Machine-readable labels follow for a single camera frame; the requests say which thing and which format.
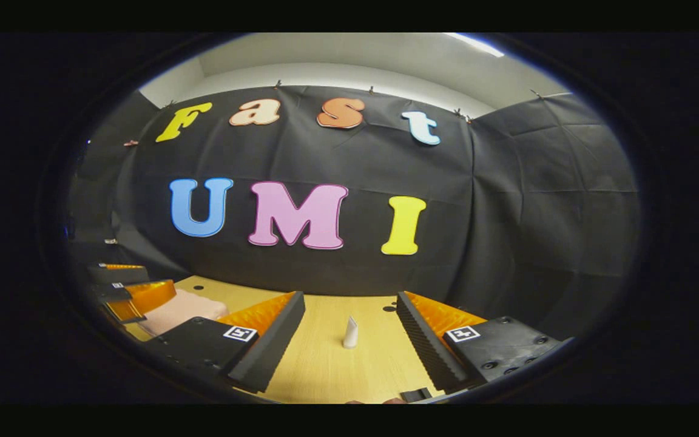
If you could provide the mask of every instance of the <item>pink sponge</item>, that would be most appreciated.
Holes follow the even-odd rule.
[[[145,332],[156,337],[194,317],[217,320],[227,315],[228,308],[223,302],[216,302],[177,288],[177,296],[155,310],[145,313],[147,320],[138,324]]]

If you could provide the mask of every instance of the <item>white wall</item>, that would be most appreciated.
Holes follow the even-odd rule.
[[[198,85],[203,78],[199,58],[192,58],[154,78],[139,88],[139,91],[154,105],[163,108],[172,100],[179,102],[180,96]]]
[[[174,78],[170,78],[170,81],[173,82],[173,80],[177,80],[176,75]],[[201,80],[189,89],[185,88],[175,101],[179,102],[233,89],[274,86],[277,80],[282,80],[283,86],[336,86],[365,91],[374,86],[374,92],[429,103],[449,111],[460,108],[461,113],[468,114],[471,118],[495,110],[460,92],[421,78],[371,69],[370,67],[316,63],[271,64],[271,66],[249,67],[248,69],[213,75]],[[148,94],[144,91],[142,93],[150,99]]]

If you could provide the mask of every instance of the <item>letter u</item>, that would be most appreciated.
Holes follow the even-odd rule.
[[[185,235],[208,237],[223,229],[225,222],[225,193],[234,185],[233,180],[216,177],[204,183],[209,190],[209,217],[205,222],[197,222],[191,216],[192,191],[198,183],[193,179],[173,180],[169,184],[172,191],[172,223]]]

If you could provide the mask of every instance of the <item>peach letter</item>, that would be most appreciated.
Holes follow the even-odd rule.
[[[280,109],[280,101],[275,99],[261,99],[247,102],[239,107],[241,111],[235,113],[228,123],[233,126],[246,126],[254,124],[271,124],[280,119],[277,110]]]
[[[366,108],[363,100],[330,99],[322,105],[322,112],[317,116],[317,123],[322,127],[341,127],[350,129],[363,121],[361,111]]]

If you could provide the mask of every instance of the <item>ceiling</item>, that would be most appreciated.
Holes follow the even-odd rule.
[[[508,53],[496,58],[443,33],[253,33],[199,57],[209,77],[297,62],[353,64],[410,75],[502,108],[568,92]]]

